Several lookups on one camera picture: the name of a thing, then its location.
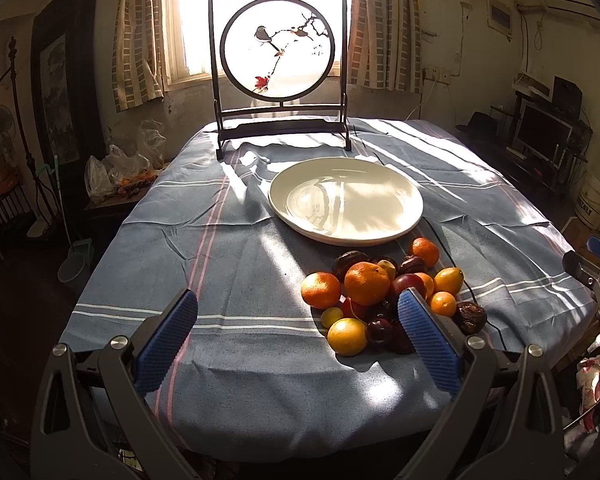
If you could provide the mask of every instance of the computer screen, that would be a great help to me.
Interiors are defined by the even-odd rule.
[[[517,137],[538,155],[558,164],[560,160],[554,158],[557,153],[559,156],[560,151],[556,152],[555,147],[566,144],[570,133],[569,125],[532,106],[526,106]]]

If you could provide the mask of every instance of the speaker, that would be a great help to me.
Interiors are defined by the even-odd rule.
[[[552,103],[556,108],[569,114],[574,119],[579,119],[580,107],[582,106],[582,91],[576,83],[555,76]]]

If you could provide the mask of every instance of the window frame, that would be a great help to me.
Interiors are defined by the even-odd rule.
[[[211,80],[211,74],[189,73],[185,58],[180,0],[162,0],[160,6],[160,40],[162,57],[162,84],[165,91],[179,90]],[[340,76],[340,62],[334,61],[329,76]],[[222,71],[219,77],[226,78]]]

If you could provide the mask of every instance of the metal screw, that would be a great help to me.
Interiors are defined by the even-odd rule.
[[[540,357],[542,355],[542,349],[538,345],[529,345],[529,353],[533,357]]]
[[[56,357],[60,357],[61,355],[64,355],[64,353],[66,352],[66,345],[64,343],[59,343],[56,346],[54,346],[54,349],[52,350],[53,355],[55,355]]]
[[[129,339],[123,335],[117,335],[111,340],[111,348],[114,350],[122,350],[126,345],[129,344]]]
[[[478,337],[477,335],[471,336],[466,340],[466,343],[474,350],[482,350],[485,345],[484,339]]]

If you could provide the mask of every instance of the power outlet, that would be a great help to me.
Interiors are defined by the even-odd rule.
[[[424,69],[424,79],[448,85],[451,83],[451,70],[439,66],[427,66]]]

